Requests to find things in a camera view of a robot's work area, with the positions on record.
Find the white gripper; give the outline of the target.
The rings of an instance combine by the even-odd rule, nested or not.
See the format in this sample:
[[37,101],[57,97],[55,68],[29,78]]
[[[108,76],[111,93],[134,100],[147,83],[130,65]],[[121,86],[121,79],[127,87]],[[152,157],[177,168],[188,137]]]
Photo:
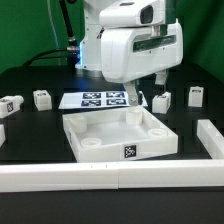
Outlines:
[[164,69],[179,65],[183,58],[182,28],[178,22],[168,26],[165,36],[151,34],[151,27],[118,28],[106,29],[101,37],[103,76],[108,82],[125,83],[131,106],[139,104],[132,80],[157,72],[155,84],[164,85],[167,79]]

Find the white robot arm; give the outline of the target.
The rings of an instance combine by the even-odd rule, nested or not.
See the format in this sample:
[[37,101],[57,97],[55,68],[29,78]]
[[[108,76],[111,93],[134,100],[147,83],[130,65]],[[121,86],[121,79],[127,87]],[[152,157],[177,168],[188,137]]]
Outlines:
[[175,0],[84,0],[84,17],[77,67],[123,84],[133,106],[139,103],[139,78],[156,74],[163,85],[168,69],[182,61]]

